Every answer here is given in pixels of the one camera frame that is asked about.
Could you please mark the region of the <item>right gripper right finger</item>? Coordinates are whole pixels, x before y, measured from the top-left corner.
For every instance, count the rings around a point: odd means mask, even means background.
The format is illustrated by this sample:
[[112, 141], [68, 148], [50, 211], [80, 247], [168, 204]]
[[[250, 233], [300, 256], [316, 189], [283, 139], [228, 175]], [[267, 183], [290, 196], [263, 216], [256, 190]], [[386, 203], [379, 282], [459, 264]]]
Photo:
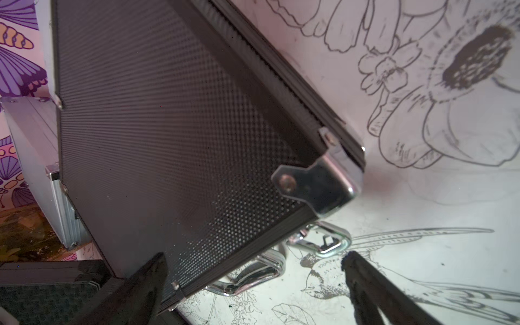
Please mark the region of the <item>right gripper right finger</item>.
[[357, 324], [438, 324], [364, 257], [349, 252], [341, 262]]

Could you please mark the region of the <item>small silver poker case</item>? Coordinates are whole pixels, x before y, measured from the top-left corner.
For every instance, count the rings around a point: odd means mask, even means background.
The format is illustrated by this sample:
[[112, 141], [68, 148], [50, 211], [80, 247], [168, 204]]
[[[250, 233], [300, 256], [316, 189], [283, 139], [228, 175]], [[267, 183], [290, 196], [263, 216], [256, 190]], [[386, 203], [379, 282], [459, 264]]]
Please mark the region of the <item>small silver poker case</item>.
[[68, 250], [91, 241], [60, 183], [57, 108], [48, 97], [3, 97], [5, 112], [28, 188]]

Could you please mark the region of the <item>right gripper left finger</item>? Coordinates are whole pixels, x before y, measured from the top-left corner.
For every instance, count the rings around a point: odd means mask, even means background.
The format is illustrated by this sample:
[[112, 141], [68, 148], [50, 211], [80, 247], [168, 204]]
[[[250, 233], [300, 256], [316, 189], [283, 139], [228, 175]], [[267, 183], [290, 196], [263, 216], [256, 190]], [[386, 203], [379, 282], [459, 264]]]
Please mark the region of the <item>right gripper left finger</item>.
[[157, 253], [134, 275], [111, 278], [70, 324], [150, 324], [156, 318], [168, 273]]

